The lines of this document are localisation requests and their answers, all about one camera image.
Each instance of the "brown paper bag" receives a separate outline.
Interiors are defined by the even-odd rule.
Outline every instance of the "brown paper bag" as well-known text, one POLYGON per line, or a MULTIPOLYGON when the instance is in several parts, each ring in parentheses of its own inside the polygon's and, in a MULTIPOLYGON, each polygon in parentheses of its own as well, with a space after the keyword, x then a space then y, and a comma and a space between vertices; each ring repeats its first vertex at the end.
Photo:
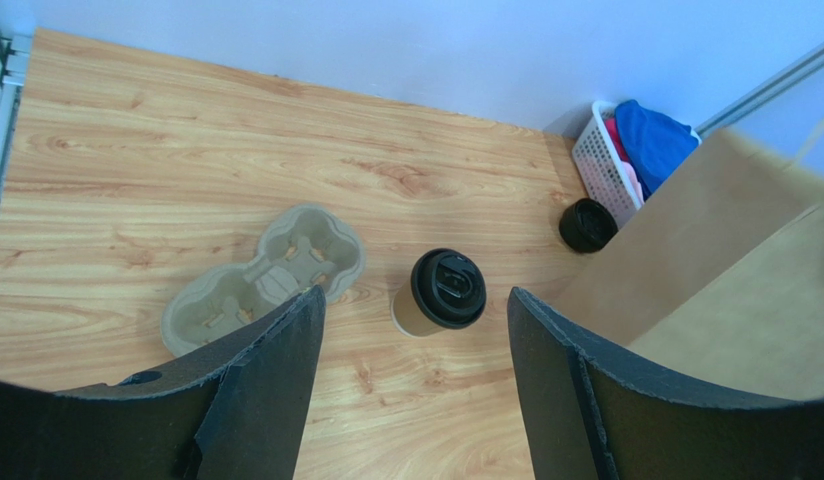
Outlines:
POLYGON ((682 373, 822 397, 824 180, 717 132, 555 306, 682 373))

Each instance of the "wooden floor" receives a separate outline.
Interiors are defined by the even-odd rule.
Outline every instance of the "wooden floor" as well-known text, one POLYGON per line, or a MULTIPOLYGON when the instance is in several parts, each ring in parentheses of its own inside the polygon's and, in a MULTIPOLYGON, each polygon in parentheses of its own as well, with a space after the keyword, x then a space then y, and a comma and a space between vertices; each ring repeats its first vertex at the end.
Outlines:
POLYGON ((170 360, 167 301, 318 202, 368 266, 329 308, 297 478, 530 478, 506 300, 551 299, 586 261, 550 225, 584 196, 569 147, 40 30, 0 211, 0 379, 113 384, 170 360), (389 299, 442 246, 481 267, 486 313, 410 339, 389 299))

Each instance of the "white laundry basket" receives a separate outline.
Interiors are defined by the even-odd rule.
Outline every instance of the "white laundry basket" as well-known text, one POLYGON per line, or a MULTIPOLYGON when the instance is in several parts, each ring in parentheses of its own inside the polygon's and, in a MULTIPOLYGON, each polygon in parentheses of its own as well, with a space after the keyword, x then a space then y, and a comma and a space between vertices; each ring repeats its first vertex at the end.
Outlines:
POLYGON ((592 104, 592 118, 572 149, 572 158, 589 196, 610 210, 622 228, 642 204, 604 126, 615 109, 614 103, 592 104))

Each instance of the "paper coffee cup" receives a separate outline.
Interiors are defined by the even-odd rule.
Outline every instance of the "paper coffee cup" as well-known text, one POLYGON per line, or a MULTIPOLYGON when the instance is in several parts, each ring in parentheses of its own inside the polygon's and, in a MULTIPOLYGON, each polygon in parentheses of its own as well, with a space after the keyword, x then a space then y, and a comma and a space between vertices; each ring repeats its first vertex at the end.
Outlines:
POLYGON ((476 322, 486 307, 486 285, 465 255, 439 248, 421 257, 391 301, 397 328, 413 337, 458 330, 476 322))

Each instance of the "cup lid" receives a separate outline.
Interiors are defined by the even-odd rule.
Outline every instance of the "cup lid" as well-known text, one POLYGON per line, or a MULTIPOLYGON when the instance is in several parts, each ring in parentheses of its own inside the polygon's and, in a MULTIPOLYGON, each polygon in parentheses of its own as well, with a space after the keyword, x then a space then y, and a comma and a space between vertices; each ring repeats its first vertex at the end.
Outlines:
POLYGON ((412 295, 430 320, 444 328, 465 328, 486 307, 486 285, 477 265, 448 248, 432 250, 412 269, 412 295))
POLYGON ((619 228, 604 205, 582 198, 563 212, 559 230, 563 241, 572 250, 593 253, 604 248, 619 228))

